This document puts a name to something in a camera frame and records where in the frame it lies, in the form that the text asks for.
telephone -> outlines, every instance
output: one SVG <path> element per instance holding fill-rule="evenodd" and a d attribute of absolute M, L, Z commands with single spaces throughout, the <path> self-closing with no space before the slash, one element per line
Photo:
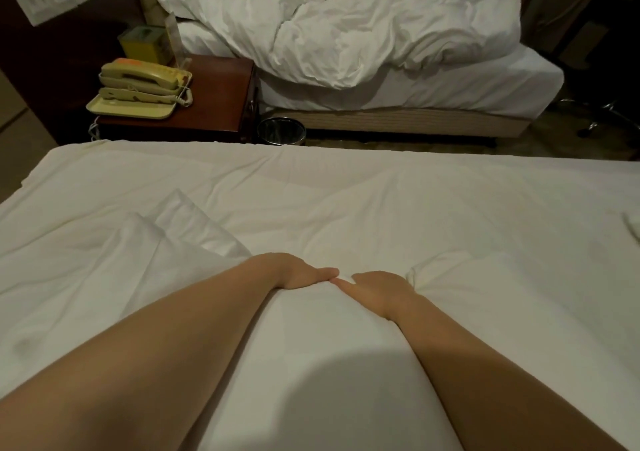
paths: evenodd
<path fill-rule="evenodd" d="M 118 58 L 102 66 L 103 87 L 87 104 L 97 115 L 122 115 L 161 119 L 176 105 L 193 103 L 189 83 L 192 73 L 137 59 Z"/>

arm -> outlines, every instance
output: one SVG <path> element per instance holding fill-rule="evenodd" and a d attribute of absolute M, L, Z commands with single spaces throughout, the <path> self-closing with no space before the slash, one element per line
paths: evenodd
<path fill-rule="evenodd" d="M 343 292 L 395 322 L 466 451 L 624 448 L 567 401 L 469 333 L 402 277 L 355 274 Z"/>
<path fill-rule="evenodd" d="M 263 254 L 136 311 L 0 401 L 0 449 L 178 449 L 269 291 L 337 273 Z"/>

tiled floor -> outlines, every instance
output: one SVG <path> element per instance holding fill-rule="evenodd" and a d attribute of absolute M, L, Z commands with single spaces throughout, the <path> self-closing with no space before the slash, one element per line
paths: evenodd
<path fill-rule="evenodd" d="M 495 145 L 472 138 L 418 138 L 407 142 L 378 140 L 361 142 L 340 138 L 309 138 L 307 145 L 353 149 L 414 150 L 428 152 L 466 152 L 471 154 L 512 154 L 540 157 L 581 157 L 626 161 L 636 149 L 640 133 L 619 127 L 601 127 L 588 139 L 575 133 L 587 127 L 588 120 L 545 112 L 517 139 L 498 139 Z M 42 123 L 31 111 L 22 114 L 0 133 L 0 202 L 20 188 L 20 181 L 56 147 Z"/>

trash can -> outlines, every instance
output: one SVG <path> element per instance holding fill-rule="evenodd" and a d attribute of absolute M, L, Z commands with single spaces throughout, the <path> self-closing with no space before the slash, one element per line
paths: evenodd
<path fill-rule="evenodd" d="M 304 144 L 307 130 L 302 122 L 288 117 L 270 117 L 260 121 L 256 129 L 258 139 L 274 146 Z"/>

person's left arm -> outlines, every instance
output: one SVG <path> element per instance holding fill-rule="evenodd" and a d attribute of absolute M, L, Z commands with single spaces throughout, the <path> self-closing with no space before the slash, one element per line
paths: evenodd
<path fill-rule="evenodd" d="M 337 274 L 263 254 L 136 311 L 0 400 L 0 449 L 178 449 L 269 291 Z"/>

